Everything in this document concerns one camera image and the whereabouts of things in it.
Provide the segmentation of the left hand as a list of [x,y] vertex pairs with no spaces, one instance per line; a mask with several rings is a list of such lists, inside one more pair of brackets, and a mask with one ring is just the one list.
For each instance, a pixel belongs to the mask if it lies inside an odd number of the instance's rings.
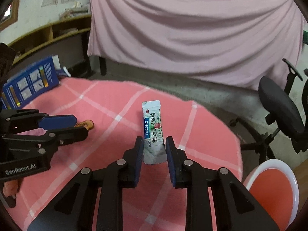
[[15,196],[19,191],[19,182],[18,180],[11,180],[8,182],[4,182],[3,186],[3,195],[4,197],[12,197]]

